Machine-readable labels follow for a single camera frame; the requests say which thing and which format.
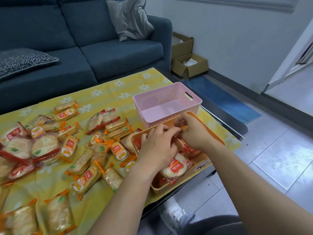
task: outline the sofa armrest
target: sofa armrest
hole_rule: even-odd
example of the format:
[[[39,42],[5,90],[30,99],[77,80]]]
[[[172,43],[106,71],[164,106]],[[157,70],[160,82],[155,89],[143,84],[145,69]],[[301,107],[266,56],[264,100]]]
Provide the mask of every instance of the sofa armrest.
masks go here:
[[[148,21],[153,25],[154,32],[150,36],[150,40],[159,42],[163,46],[163,58],[167,65],[166,70],[171,67],[171,50],[172,50],[172,35],[173,25],[170,19],[148,16]]]

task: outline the forearm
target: forearm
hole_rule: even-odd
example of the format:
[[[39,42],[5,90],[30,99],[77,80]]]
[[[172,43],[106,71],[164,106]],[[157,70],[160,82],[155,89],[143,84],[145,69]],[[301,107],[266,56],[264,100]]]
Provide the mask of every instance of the forearm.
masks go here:
[[[205,153],[249,233],[313,234],[313,215],[263,180],[233,152],[216,143],[207,146]]]
[[[140,166],[135,164],[89,231],[89,235],[137,234],[153,180],[152,174],[144,178],[141,175]]]

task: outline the blue mat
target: blue mat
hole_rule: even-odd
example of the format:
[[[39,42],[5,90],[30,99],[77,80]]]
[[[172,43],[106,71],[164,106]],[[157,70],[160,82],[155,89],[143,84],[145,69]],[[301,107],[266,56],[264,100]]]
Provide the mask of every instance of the blue mat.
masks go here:
[[[182,83],[187,87],[198,92],[207,100],[210,100],[222,110],[240,122],[247,124],[261,116],[258,112],[224,91],[219,86],[206,79],[204,76],[183,80]]]

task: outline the gray pants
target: gray pants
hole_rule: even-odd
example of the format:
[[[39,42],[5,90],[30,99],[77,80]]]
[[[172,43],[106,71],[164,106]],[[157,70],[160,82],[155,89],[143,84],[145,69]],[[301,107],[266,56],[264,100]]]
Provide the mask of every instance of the gray pants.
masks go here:
[[[185,214],[179,221],[178,235],[246,235],[240,218],[235,215],[219,215],[200,219],[195,214]]]

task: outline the patterned pillow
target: patterned pillow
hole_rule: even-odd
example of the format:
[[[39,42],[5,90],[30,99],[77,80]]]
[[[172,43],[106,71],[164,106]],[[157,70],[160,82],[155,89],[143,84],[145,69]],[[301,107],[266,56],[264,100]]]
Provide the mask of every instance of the patterned pillow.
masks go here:
[[[2,51],[0,52],[0,79],[3,80],[15,73],[57,61],[59,61],[58,58],[29,48]]]

